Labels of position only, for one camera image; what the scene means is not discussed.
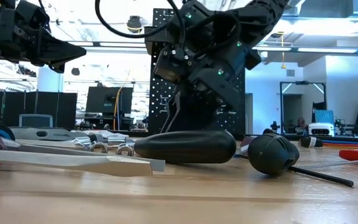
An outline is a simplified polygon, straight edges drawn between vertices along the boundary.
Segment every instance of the doorway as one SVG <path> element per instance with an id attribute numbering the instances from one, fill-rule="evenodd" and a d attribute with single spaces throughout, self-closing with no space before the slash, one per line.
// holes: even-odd
<path id="1" fill-rule="evenodd" d="M 283 95 L 283 131 L 295 133 L 296 122 L 302 117 L 302 94 Z"/>

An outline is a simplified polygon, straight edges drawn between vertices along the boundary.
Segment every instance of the screwdriver shaft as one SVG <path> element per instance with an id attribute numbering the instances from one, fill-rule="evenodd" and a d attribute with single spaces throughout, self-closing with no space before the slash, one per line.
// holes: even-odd
<path id="1" fill-rule="evenodd" d="M 344 166 L 344 165 L 353 165 L 353 164 L 358 164 L 358 160 L 357 161 L 333 162 L 333 163 L 327 163 L 327 164 L 316 164 L 316 165 L 309 165 L 309 166 L 300 166 L 298 168 L 320 169 L 320 168 L 326 168 L 326 167 Z"/>

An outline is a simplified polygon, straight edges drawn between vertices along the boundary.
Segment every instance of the black pegboard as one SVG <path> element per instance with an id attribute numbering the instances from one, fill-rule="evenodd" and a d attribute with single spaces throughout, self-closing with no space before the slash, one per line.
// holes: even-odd
<path id="1" fill-rule="evenodd" d="M 154 9 L 153 26 L 166 23 L 173 16 L 171 9 Z M 149 98 L 149 133 L 155 134 L 161 131 L 167 118 L 165 105 L 174 94 L 175 86 L 153 75 L 154 66 L 163 43 L 154 43 L 152 46 L 152 59 L 150 66 L 150 98 Z M 243 135 L 246 130 L 245 122 L 245 69 L 234 80 L 234 86 L 241 94 L 238 110 L 230 113 L 217 111 L 215 122 L 208 129 L 226 129 L 233 135 Z"/>

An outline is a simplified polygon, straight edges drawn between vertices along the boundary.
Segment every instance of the person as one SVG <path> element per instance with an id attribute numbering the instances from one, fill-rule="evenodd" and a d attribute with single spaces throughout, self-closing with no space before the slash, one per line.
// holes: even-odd
<path id="1" fill-rule="evenodd" d="M 296 134 L 300 134 L 300 135 L 308 134 L 308 125 L 306 124 L 304 118 L 302 117 L 298 118 L 298 122 L 295 126 L 295 132 Z"/>

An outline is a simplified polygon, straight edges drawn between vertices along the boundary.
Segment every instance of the laboratory room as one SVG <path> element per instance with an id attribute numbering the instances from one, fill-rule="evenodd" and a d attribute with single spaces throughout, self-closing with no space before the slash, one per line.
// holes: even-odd
<path id="1" fill-rule="evenodd" d="M 0 223 L 358 224 L 358 0 L 0 0 Z"/>

